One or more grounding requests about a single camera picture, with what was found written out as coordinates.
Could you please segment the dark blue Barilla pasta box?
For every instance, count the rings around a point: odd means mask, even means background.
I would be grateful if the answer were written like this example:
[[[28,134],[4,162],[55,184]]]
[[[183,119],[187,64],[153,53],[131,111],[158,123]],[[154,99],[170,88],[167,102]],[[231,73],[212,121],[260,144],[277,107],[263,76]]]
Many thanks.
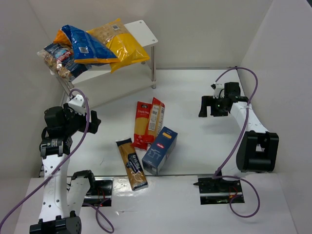
[[[142,158],[143,169],[158,176],[160,169],[173,151],[178,133],[163,127],[151,147]]]

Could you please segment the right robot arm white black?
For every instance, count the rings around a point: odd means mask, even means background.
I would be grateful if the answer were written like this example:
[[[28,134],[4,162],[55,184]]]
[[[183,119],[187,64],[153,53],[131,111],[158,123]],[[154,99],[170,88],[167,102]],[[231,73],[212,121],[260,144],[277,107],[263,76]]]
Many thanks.
[[[239,83],[213,83],[214,94],[201,98],[199,117],[210,115],[226,117],[231,115],[237,122],[241,132],[230,159],[215,172],[218,176],[227,171],[232,175],[238,173],[268,173],[275,168],[279,136],[269,132],[255,115],[252,105],[246,96],[241,95]]]

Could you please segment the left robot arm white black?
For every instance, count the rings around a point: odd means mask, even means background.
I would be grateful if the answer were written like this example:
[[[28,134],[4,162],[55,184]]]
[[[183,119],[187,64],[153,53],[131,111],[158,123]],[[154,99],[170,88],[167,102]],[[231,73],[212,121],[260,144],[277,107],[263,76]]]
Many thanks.
[[[75,172],[67,181],[72,135],[86,130],[95,134],[101,123],[96,111],[92,110],[91,120],[87,112],[72,104],[64,104],[44,112],[46,127],[42,131],[39,146],[44,168],[43,202],[39,221],[31,225],[31,234],[79,234],[81,219],[79,213],[84,197],[93,188],[95,178],[91,170]]]

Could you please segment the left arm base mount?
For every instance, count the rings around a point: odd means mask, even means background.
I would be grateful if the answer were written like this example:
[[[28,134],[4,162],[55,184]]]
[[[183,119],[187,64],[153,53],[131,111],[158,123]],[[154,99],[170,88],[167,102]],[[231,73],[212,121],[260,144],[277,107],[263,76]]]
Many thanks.
[[[111,207],[113,192],[112,177],[95,177],[94,187],[86,193],[83,203],[91,204],[95,207]]]

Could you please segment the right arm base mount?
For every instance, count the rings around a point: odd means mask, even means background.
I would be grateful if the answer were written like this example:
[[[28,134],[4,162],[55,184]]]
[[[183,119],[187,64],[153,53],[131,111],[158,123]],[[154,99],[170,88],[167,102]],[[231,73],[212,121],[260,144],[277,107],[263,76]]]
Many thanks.
[[[193,185],[199,188],[201,205],[229,204],[232,198],[234,199],[232,203],[245,202],[239,180],[199,177]]]

